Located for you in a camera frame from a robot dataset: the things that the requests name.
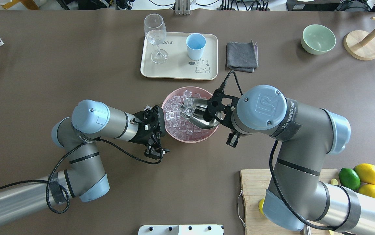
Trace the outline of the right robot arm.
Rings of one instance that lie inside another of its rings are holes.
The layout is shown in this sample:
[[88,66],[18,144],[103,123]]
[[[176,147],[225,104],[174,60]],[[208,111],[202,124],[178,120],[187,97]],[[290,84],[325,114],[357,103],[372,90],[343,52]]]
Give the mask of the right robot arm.
[[267,219],[291,231],[313,221],[319,230],[375,235],[374,198],[319,180],[325,157],[342,152],[350,140],[346,118],[286,98],[270,85],[255,86],[240,98],[225,95],[221,85],[207,101],[204,119],[230,128],[226,143],[232,147],[254,133],[282,143],[276,163],[269,160]]

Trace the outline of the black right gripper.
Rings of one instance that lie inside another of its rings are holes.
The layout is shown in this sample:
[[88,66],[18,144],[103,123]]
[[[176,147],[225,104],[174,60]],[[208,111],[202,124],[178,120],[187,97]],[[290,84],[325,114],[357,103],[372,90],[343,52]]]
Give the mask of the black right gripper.
[[[231,100],[230,104],[223,105],[223,99]],[[204,121],[217,120],[220,124],[228,128],[234,128],[232,115],[237,107],[239,98],[225,95],[224,92],[215,90],[212,98],[207,100],[207,108],[204,112]]]

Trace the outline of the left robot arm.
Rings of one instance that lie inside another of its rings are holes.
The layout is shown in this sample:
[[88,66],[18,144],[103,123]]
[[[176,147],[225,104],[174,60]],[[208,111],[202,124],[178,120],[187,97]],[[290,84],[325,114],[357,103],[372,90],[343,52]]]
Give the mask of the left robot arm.
[[46,177],[22,180],[0,187],[0,226],[48,208],[65,213],[72,198],[90,202],[110,190],[97,142],[129,141],[146,147],[144,155],[158,164],[168,149],[162,147],[165,135],[164,111],[153,106],[135,114],[112,108],[102,102],[83,100],[70,117],[52,129],[53,142],[66,154]]

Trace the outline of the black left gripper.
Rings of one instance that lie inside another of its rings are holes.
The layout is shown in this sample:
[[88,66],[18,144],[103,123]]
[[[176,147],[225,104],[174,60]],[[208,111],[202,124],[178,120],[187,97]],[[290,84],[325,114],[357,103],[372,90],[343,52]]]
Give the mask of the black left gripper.
[[147,106],[144,111],[135,113],[135,123],[138,130],[132,138],[133,143],[147,146],[144,156],[159,160],[170,152],[170,149],[162,147],[161,137],[165,135],[165,113],[163,109],[155,105]]

